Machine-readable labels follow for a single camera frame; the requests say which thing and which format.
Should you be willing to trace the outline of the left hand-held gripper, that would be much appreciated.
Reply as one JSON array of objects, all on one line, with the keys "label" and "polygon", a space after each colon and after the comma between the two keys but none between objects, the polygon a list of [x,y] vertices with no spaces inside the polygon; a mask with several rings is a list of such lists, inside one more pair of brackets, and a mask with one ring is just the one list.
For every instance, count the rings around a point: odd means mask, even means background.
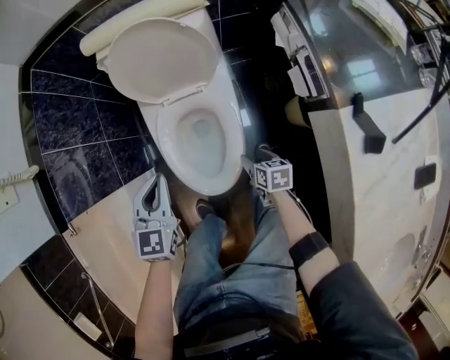
[{"label": "left hand-held gripper", "polygon": [[[179,241],[179,220],[172,216],[167,180],[156,174],[147,180],[133,201],[134,246],[140,259],[147,262],[171,260]],[[158,213],[164,218],[158,219]]]}]

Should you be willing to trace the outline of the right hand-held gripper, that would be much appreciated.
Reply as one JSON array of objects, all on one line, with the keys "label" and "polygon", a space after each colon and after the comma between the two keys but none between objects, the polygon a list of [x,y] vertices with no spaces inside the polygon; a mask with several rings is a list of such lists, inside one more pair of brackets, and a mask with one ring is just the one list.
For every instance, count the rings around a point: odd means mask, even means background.
[{"label": "right hand-held gripper", "polygon": [[293,166],[286,160],[270,160],[255,164],[244,155],[240,160],[259,193],[263,206],[270,206],[270,193],[287,191],[293,187]]}]

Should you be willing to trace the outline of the white toilet seat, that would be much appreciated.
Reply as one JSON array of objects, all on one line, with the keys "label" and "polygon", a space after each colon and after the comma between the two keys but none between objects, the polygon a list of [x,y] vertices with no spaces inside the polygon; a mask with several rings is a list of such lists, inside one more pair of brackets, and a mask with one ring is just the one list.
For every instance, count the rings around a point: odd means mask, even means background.
[{"label": "white toilet seat", "polygon": [[169,168],[197,193],[221,195],[242,172],[245,137],[230,101],[198,94],[166,105],[157,116],[157,139]]}]

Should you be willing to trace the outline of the person's right forearm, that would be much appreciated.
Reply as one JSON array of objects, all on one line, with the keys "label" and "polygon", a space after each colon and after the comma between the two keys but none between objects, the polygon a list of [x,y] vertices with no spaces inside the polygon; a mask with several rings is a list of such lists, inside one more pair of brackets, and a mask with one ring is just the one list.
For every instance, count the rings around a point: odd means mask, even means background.
[{"label": "person's right forearm", "polygon": [[[295,245],[304,240],[305,236],[316,232],[286,191],[272,193],[271,200],[280,214],[290,245]],[[314,287],[339,265],[335,253],[327,247],[299,266],[298,272],[307,296],[310,296]]]}]

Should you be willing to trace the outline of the white ceramic toilet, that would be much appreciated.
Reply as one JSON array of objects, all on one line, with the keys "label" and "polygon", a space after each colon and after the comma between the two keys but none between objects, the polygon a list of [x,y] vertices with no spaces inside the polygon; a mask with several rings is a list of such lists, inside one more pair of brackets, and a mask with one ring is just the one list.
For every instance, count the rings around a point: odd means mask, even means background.
[{"label": "white ceramic toilet", "polygon": [[128,23],[98,66],[136,102],[164,161],[185,185],[203,195],[233,187],[245,136],[230,70],[206,10]]}]

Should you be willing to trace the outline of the blue jeans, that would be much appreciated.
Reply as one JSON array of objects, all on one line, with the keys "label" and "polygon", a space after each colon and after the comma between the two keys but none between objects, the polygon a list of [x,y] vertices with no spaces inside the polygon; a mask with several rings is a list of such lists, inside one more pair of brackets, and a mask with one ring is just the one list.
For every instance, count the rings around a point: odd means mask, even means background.
[{"label": "blue jeans", "polygon": [[289,314],[298,319],[296,275],[279,213],[255,200],[254,216],[256,236],[244,262],[233,271],[219,264],[227,233],[222,218],[208,215],[192,232],[174,302],[179,331],[223,312]]}]

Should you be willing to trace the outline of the chrome grab bar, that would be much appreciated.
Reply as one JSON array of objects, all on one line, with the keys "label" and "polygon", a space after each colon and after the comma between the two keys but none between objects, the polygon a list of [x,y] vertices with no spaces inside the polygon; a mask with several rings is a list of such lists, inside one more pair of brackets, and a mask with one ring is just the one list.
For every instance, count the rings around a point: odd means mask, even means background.
[{"label": "chrome grab bar", "polygon": [[105,343],[105,347],[107,349],[109,349],[110,351],[112,351],[113,347],[115,345],[115,341],[113,340],[113,337],[112,337],[112,335],[110,333],[108,325],[107,325],[107,323],[105,321],[103,312],[101,310],[101,307],[100,307],[100,304],[99,304],[99,301],[98,301],[98,297],[97,297],[97,294],[96,294],[95,286],[94,286],[94,281],[93,281],[92,277],[85,271],[83,271],[81,273],[81,277],[83,279],[86,279],[88,281],[88,283],[89,283],[89,289],[90,289],[91,294],[92,294],[93,299],[94,299],[94,304],[95,304],[95,307],[96,307],[96,311],[98,312],[99,319],[100,319],[100,321],[101,321],[101,323],[103,325],[103,329],[104,329],[105,334],[106,334],[106,336],[108,338],[108,341]]}]

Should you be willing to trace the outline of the black waist pack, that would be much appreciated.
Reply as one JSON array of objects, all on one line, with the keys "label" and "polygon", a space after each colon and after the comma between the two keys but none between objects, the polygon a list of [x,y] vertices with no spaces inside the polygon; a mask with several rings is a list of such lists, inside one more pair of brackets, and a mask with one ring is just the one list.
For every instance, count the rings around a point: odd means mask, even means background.
[{"label": "black waist pack", "polygon": [[207,316],[174,338],[173,360],[266,360],[303,341],[289,314],[226,312]]}]

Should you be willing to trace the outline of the black tripod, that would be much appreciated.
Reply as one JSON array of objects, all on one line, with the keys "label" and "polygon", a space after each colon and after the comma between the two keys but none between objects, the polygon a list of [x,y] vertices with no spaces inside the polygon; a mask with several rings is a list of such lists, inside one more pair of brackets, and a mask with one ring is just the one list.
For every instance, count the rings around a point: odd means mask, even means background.
[{"label": "black tripod", "polygon": [[392,7],[400,15],[407,28],[406,39],[416,44],[428,44],[432,61],[420,68],[437,68],[437,81],[431,89],[430,100],[416,118],[406,126],[392,142],[400,142],[407,134],[416,128],[427,115],[446,96],[450,95],[450,8],[445,0],[433,0],[438,3],[438,10],[443,10],[447,16],[443,18],[439,11],[429,6],[423,0],[389,0]]}]

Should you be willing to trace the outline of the white sink basin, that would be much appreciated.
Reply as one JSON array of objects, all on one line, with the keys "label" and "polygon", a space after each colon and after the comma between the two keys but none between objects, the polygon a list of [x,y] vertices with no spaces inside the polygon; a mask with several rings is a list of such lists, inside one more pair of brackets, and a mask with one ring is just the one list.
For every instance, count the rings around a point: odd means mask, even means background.
[{"label": "white sink basin", "polygon": [[416,237],[407,233],[400,238],[394,247],[394,258],[402,264],[410,264],[416,248]]}]

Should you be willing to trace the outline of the cream rolled mat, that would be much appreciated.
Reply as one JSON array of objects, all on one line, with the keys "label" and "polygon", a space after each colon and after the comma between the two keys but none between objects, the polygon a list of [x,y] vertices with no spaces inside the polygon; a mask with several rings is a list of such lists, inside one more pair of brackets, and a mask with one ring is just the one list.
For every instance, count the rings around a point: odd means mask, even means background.
[{"label": "cream rolled mat", "polygon": [[85,35],[79,48],[91,56],[108,47],[114,38],[130,25],[150,18],[178,19],[208,6],[208,0],[141,0],[119,12]]}]

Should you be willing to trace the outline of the chrome sink faucet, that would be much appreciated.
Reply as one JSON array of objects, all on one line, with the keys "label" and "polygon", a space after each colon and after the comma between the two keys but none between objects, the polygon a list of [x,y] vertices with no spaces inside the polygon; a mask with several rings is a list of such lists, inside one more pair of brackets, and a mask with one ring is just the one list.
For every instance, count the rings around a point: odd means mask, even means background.
[{"label": "chrome sink faucet", "polygon": [[427,226],[424,226],[422,231],[419,234],[419,241],[416,247],[416,250],[414,252],[414,256],[413,256],[413,262],[417,263],[420,262],[422,259],[424,259],[425,261],[428,260],[428,258],[430,257],[430,251],[428,250],[427,246],[425,245],[425,236],[427,233]]}]

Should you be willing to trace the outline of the clear drinking glass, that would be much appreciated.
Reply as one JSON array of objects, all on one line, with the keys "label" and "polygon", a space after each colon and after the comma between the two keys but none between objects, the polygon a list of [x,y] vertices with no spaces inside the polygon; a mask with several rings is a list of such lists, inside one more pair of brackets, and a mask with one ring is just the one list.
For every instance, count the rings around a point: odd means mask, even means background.
[{"label": "clear drinking glass", "polygon": [[418,76],[424,87],[432,89],[435,87],[437,81],[437,68],[420,68],[418,71]]},{"label": "clear drinking glass", "polygon": [[428,44],[413,45],[411,47],[411,55],[418,65],[423,65],[432,61],[430,46]]}]

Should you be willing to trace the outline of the black angular bracket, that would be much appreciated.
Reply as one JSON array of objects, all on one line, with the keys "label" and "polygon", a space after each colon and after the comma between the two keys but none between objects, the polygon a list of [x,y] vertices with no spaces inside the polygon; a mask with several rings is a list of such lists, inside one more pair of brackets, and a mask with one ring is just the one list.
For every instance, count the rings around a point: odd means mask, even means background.
[{"label": "black angular bracket", "polygon": [[379,129],[372,117],[364,110],[362,93],[355,93],[351,99],[352,118],[364,133],[365,154],[381,154],[383,152],[386,135]]}]

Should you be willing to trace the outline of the white wall jack plate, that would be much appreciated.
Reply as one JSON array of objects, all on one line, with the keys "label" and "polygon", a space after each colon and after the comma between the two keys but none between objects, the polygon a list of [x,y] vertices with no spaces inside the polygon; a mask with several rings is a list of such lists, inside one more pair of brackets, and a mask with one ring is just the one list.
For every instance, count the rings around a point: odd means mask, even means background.
[{"label": "white wall jack plate", "polygon": [[0,188],[0,214],[10,210],[19,203],[18,194],[14,185]]}]

